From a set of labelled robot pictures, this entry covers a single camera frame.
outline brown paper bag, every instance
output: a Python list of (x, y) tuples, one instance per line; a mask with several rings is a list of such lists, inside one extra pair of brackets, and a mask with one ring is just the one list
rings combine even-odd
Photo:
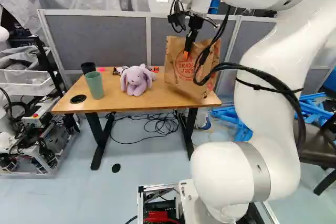
[[(185, 38), (167, 36), (166, 42), (164, 82), (196, 99), (205, 98), (216, 84), (217, 73), (213, 74), (205, 85), (198, 86), (193, 82), (194, 64), (211, 39), (193, 43), (187, 59), (183, 55)], [(197, 80), (202, 80), (219, 63), (220, 43), (218, 40), (211, 46), (208, 58), (197, 73)]]

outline black chair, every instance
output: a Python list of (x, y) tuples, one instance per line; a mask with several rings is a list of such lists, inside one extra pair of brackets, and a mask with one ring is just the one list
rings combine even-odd
[[(333, 142), (335, 134), (330, 128), (336, 122), (336, 113), (326, 121), (322, 127), (306, 124), (306, 142), (299, 150), (299, 157), (302, 163), (321, 166), (324, 170), (328, 168), (336, 169), (336, 144)], [(297, 134), (297, 121), (295, 125), (295, 135)], [(336, 170), (330, 173), (314, 189), (316, 195), (320, 195), (332, 183), (336, 181)]]

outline bunny ear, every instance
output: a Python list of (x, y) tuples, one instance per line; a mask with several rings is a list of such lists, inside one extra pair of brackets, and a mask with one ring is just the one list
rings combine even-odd
[(125, 91), (126, 90), (126, 86), (127, 86), (127, 83), (126, 83), (126, 69), (124, 69), (124, 71), (122, 72), (121, 74), (121, 77), (120, 77), (120, 87), (121, 87), (121, 91)]
[(144, 68), (143, 73), (146, 76), (146, 81), (147, 81), (148, 88), (151, 88), (152, 83), (153, 83), (151, 72), (147, 68)]

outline standing desk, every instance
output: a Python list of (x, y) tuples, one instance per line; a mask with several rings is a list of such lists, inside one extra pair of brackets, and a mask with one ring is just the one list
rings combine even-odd
[[(185, 147), (189, 159), (194, 151), (191, 136), (200, 107), (220, 106), (221, 101), (212, 91), (207, 98), (194, 100), (185, 94), (176, 92), (164, 84), (164, 72), (157, 73), (157, 80), (151, 89), (147, 89), (140, 97), (128, 96), (120, 90), (120, 77), (113, 76), (113, 67), (106, 67), (102, 74), (102, 83), (105, 96), (100, 100), (93, 99), (84, 76), (69, 89), (69, 91), (53, 107), (52, 112), (61, 114), (85, 113), (94, 139), (97, 142), (91, 170), (97, 170), (104, 154), (106, 142), (113, 126), (114, 113), (110, 113), (105, 128), (102, 129), (97, 112), (120, 112), (130, 110), (158, 110), (189, 108), (187, 119), (178, 116), (182, 128)], [(71, 103), (76, 95), (84, 94), (86, 99), (80, 103)]]

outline purple stuffed bunny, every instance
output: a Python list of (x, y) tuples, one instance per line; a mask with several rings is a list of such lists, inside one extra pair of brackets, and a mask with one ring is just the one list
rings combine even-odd
[(152, 87), (153, 74), (144, 64), (124, 69), (120, 78), (121, 90), (127, 90), (128, 95), (141, 96), (147, 87)]

